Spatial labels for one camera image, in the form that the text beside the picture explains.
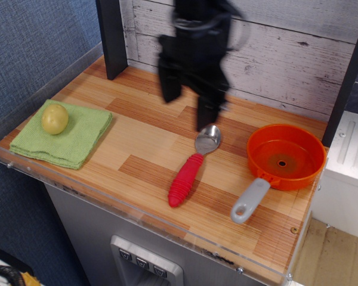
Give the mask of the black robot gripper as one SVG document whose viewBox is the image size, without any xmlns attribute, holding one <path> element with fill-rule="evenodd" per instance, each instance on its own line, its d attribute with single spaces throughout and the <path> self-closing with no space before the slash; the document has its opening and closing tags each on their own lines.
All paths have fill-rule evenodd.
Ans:
<svg viewBox="0 0 358 286">
<path fill-rule="evenodd" d="M 221 60 L 232 48 L 229 33 L 232 17 L 238 11 L 216 11 L 210 18 L 186 19 L 172 13 L 174 36 L 161 35 L 158 72 L 162 96 L 169 103 L 188 86 L 198 95 L 196 130 L 215 123 L 219 113 L 228 109 L 225 99 L 230 85 L 221 69 Z"/>
</svg>

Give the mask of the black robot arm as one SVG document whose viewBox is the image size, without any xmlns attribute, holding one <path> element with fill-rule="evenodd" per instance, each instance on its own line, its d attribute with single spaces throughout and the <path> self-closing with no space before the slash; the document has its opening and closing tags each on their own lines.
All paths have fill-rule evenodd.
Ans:
<svg viewBox="0 0 358 286">
<path fill-rule="evenodd" d="M 216 122 L 226 103 L 230 85 L 221 61 L 229 51 L 232 17 L 240 15 L 228 1 L 175 1 L 175 35 L 159 37 L 163 98 L 165 102 L 177 99 L 183 86 L 197 93 L 197 130 Z"/>
</svg>

